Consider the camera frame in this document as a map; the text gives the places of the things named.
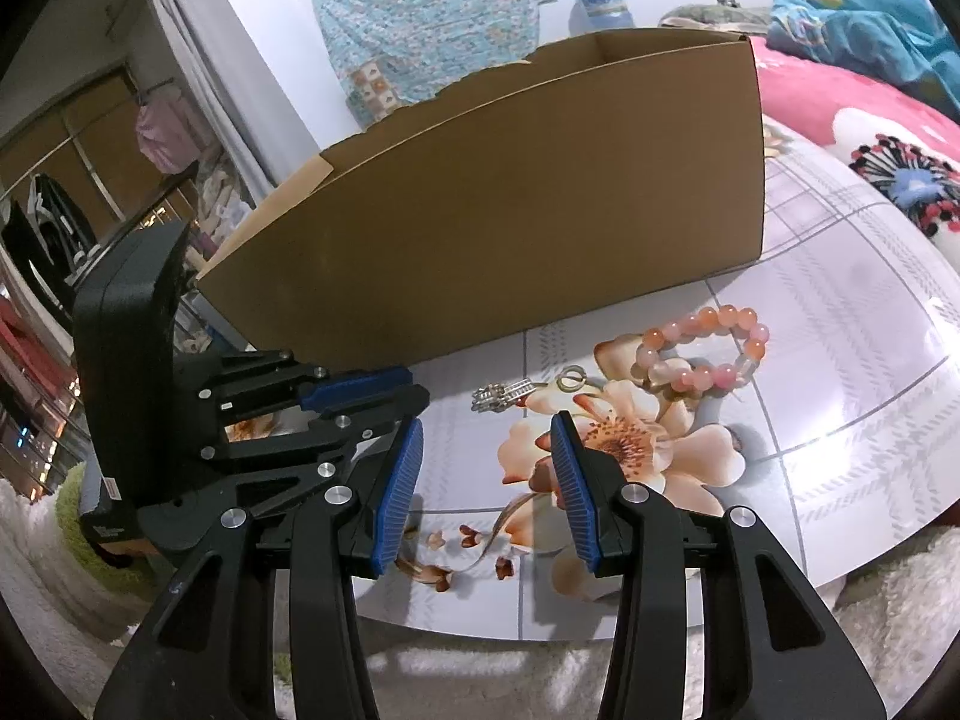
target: open cardboard box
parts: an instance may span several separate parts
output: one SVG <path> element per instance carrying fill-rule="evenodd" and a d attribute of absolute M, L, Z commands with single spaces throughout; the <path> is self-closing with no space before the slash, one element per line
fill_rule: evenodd
<path fill-rule="evenodd" d="M 258 348 L 411 365 L 760 255 L 749 41 L 621 29 L 479 71 L 336 143 L 200 274 Z"/>

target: green rug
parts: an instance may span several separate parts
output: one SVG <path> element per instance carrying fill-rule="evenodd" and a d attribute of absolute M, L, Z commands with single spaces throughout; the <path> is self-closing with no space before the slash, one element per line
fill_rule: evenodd
<path fill-rule="evenodd" d="M 67 550 L 90 576 L 110 592 L 131 593 L 146 601 L 157 595 L 154 572 L 145 557 L 135 557 L 128 568 L 113 568 L 103 562 L 80 532 L 78 508 L 85 463 L 72 467 L 56 492 L 56 523 Z"/>
<path fill-rule="evenodd" d="M 291 665 L 290 655 L 288 653 L 274 654 L 274 674 L 277 675 L 282 682 L 287 683 L 287 685 L 294 683 L 293 666 Z"/>

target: white table surface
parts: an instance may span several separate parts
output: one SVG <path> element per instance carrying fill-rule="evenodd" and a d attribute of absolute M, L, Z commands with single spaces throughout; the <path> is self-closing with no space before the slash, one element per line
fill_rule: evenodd
<path fill-rule="evenodd" d="M 503 640 L 611 637 L 616 594 L 584 601 L 555 589 L 554 562 L 569 534 L 558 541 L 549 493 L 539 500 L 542 538 L 532 551 L 502 532 L 479 562 L 483 542 L 461 547 L 460 525 L 488 536 L 502 509 L 529 493 L 525 482 L 502 483 L 497 452 L 512 426 L 539 416 L 521 408 L 474 413 L 472 391 L 523 376 L 549 382 L 571 364 L 604 384 L 597 343 L 703 306 L 751 306 L 771 330 L 752 384 L 708 395 L 697 410 L 692 429 L 731 428 L 745 461 L 735 482 L 709 491 L 724 507 L 755 509 L 815 586 L 880 555 L 960 498 L 960 277 L 848 167 L 775 127 L 788 141 L 766 162 L 760 260 L 414 368 L 432 402 L 422 416 L 424 465 L 412 507 L 419 533 L 401 549 L 455 573 L 445 592 L 395 568 L 376 584 L 356 580 L 359 613 Z M 596 252 L 576 256 L 602 278 L 602 228 L 616 220 L 593 223 Z M 551 256 L 534 253 L 529 266 L 549 266 Z M 676 351 L 714 365 L 738 354 L 730 336 Z M 438 532 L 446 543 L 433 550 L 426 539 Z M 514 576 L 497 579 L 498 557 L 511 560 Z M 698 581 L 688 581 L 691 624 L 701 619 L 698 595 Z"/>

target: red fabric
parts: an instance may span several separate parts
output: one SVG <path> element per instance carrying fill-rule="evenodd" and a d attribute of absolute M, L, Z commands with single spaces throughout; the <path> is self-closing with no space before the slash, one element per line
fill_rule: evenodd
<path fill-rule="evenodd" d="M 0 346 L 18 365 L 27 368 L 32 380 L 51 397 L 59 395 L 73 381 L 73 371 L 50 356 L 10 300 L 3 296 L 0 296 Z"/>

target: blue patterned cloth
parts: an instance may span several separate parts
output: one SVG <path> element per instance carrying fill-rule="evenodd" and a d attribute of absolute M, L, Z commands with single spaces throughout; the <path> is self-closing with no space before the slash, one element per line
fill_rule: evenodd
<path fill-rule="evenodd" d="M 347 104 L 365 127 L 474 71 L 529 55 L 556 0 L 312 0 Z"/>
<path fill-rule="evenodd" d="M 886 81 L 960 122 L 960 55 L 929 0 L 774 0 L 767 46 Z"/>

